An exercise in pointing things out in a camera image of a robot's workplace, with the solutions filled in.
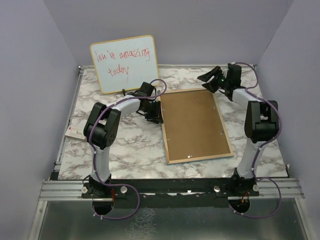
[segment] wooden frame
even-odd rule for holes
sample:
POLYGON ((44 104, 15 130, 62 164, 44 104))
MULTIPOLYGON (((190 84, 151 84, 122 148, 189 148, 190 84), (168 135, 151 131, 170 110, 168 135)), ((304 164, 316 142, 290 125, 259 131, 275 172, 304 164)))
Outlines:
MULTIPOLYGON (((207 91, 203 88, 192 88, 192 89, 182 89, 182 90, 172 90, 172 91, 167 91, 165 95, 167 94, 172 94, 172 93, 182 93, 182 92, 194 92, 194 91, 207 91)), ((166 154, 166 160, 168 164, 177 164, 177 163, 185 163, 185 162, 193 162, 193 161, 199 161, 199 160, 209 160, 209 159, 217 159, 217 158, 224 158, 224 157, 232 157, 234 156, 234 151, 229 139, 229 135, 227 132, 227 128, 225 125, 225 122, 223 120, 219 105, 217 104, 217 99, 215 97, 214 94, 212 94, 212 100, 214 102, 215 105, 215 109, 216 112, 218 114, 225 138, 226 138, 226 142, 227 142, 227 146, 229 149, 228 153, 224 153, 224 154, 217 154, 217 155, 207 155, 207 156, 201 156, 201 157, 190 157, 190 158, 184 158, 184 159, 171 159, 170 160, 170 154, 169 154, 169 148, 168 148, 168 139, 167 139, 167 133, 166 133, 166 126, 165 123, 162 124, 162 132, 163 132, 163 140, 164 140, 164 146, 165 146, 165 154, 166 154)), ((164 116, 164 109, 161 103, 161 115, 164 116)))

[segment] whiteboard yellow frame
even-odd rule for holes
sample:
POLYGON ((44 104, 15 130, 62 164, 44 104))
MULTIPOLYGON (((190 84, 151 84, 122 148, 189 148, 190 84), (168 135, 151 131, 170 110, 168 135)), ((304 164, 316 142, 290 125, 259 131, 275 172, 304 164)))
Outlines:
MULTIPOLYGON (((159 68, 158 68, 158 59, 157 59, 157 52, 156 52, 156 43, 155 43, 155 39, 152 35, 143 35, 143 36, 133 36, 133 37, 128 37, 128 38, 121 38, 121 39, 117 39, 117 40, 111 40, 111 41, 101 41, 101 42, 96 42, 96 43, 92 43, 90 45, 90 53, 91 53, 91 57, 92 57, 92 61, 93 61, 93 65, 94 65, 94 69, 95 69, 95 73, 96 73, 96 76, 98 78, 98 82, 99 82, 99 87, 100 87, 100 91, 103 93, 103 94, 114 94, 114 93, 120 93, 122 92, 122 89, 119 90, 119 91, 111 91, 111 92, 103 92, 102 89, 101 89, 101 84, 100 84, 100 80, 99 80, 99 75, 98 75, 98 71, 97 71, 97 68, 96 68, 96 64, 95 64, 95 60, 94 60, 94 55, 91 51, 91 47, 93 45, 96 45, 96 44, 104 44, 104 43, 111 43, 111 42, 117 42, 117 41, 122 41, 122 40, 127 40, 127 39, 138 39, 138 38, 143 38, 143 37, 151 37, 152 38, 152 41, 153 41, 153 47, 154 47, 154 55, 155 55, 155 63, 156 63, 156 69, 157 69, 157 72, 158 72, 158 78, 159 78, 159 68)), ((131 91, 131 90, 135 90, 135 89, 139 89, 140 86, 136 87, 136 88, 130 88, 130 89, 125 89, 125 91, 131 91)))

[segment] whiteboard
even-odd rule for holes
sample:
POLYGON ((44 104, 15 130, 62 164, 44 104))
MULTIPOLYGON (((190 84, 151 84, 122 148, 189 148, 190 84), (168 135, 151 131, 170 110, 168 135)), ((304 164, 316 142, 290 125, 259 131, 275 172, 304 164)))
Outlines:
POLYGON ((93 43, 90 51, 104 94, 138 89, 143 82, 159 78, 155 41, 151 35, 93 43))

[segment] gray floor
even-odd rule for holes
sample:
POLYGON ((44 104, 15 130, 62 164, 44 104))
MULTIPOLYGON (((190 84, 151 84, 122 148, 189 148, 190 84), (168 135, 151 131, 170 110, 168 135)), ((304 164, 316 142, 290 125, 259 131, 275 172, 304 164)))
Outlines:
MULTIPOLYGON (((278 199, 251 201, 252 215, 266 215, 278 199)), ((130 209, 110 212, 128 214, 130 209)), ((248 219, 229 208, 142 208, 126 220, 93 217, 91 202, 48 202, 40 240, 306 240, 294 199, 267 219, 248 219)))

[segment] table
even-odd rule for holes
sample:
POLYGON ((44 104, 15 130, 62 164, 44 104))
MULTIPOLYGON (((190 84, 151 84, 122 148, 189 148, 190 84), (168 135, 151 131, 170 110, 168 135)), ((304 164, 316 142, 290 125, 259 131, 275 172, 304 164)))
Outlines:
MULTIPOLYGON (((168 90, 200 88, 199 75, 212 68, 160 68, 160 78, 168 90)), ((253 86, 255 75, 242 68, 242 86, 253 86)), ((157 90, 163 90, 160 83, 157 90)), ((261 94, 259 87, 252 89, 261 94)), ((70 125, 83 129, 93 105, 115 102, 122 93, 102 94, 94 69, 85 69, 70 125)), ((225 122, 234 156, 167 165, 163 133, 160 124, 147 122, 137 113, 121 119, 115 142, 110 148, 110 171, 114 179, 221 178, 230 177, 239 164, 246 145, 244 124, 246 110, 231 102, 220 92, 215 93, 225 122)), ((67 138, 61 157, 59 180, 79 180, 91 173, 92 158, 89 144, 67 138)), ((257 176, 286 177, 287 172, 277 141, 265 149, 257 176)))

